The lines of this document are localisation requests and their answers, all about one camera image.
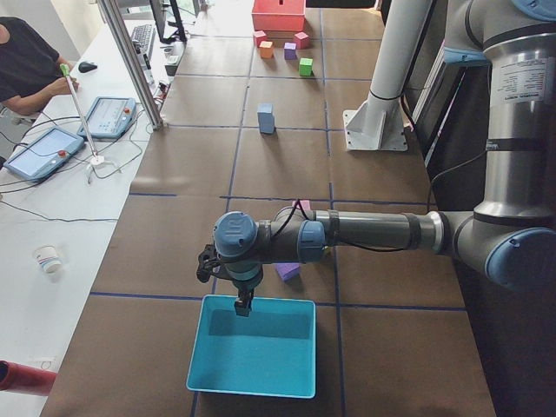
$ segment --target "robot label sticker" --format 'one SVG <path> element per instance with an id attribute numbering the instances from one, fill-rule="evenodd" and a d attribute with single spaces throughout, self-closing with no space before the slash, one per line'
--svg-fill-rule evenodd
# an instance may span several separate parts
<path id="1" fill-rule="evenodd" d="M 508 63 L 493 69 L 490 107 L 553 100 L 554 58 Z"/>

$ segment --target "blue plastic tray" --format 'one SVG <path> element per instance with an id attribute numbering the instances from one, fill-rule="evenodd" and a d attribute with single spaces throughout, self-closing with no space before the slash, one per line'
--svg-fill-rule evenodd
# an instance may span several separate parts
<path id="1" fill-rule="evenodd" d="M 314 303 L 255 297 L 250 316 L 240 317 L 234 300 L 227 295 L 203 299 L 187 388 L 313 398 Z"/>

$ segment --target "person's arm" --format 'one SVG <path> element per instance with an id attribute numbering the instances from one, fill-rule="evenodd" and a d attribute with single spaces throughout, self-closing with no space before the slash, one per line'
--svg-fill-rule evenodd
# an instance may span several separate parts
<path id="1" fill-rule="evenodd" d="M 78 89 L 79 83 L 74 80 L 73 86 Z M 29 116 L 44 109 L 52 97 L 65 94 L 70 94 L 70 87 L 66 79 L 61 77 L 31 96 L 13 96 L 2 104 L 22 116 Z"/>

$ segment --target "purple foam block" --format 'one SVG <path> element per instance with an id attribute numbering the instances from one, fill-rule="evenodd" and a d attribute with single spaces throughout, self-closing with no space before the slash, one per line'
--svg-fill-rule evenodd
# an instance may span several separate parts
<path id="1" fill-rule="evenodd" d="M 290 43 L 290 42 L 284 43 L 284 58 L 297 59 L 297 55 L 295 54 L 296 49 L 297 49 L 297 45 L 295 45 L 295 43 Z"/>
<path id="2" fill-rule="evenodd" d="M 299 275 L 299 263 L 275 263 L 276 272 L 282 281 L 287 281 Z"/>

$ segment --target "white wall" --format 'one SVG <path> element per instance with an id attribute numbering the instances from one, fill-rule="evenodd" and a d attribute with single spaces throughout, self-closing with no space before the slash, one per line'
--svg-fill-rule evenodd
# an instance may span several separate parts
<path id="1" fill-rule="evenodd" d="M 20 17 L 70 61 L 77 61 L 103 20 L 87 0 L 0 0 L 0 14 Z"/>
<path id="2" fill-rule="evenodd" d="M 50 1 L 81 56 L 103 26 L 98 6 L 87 0 Z"/>

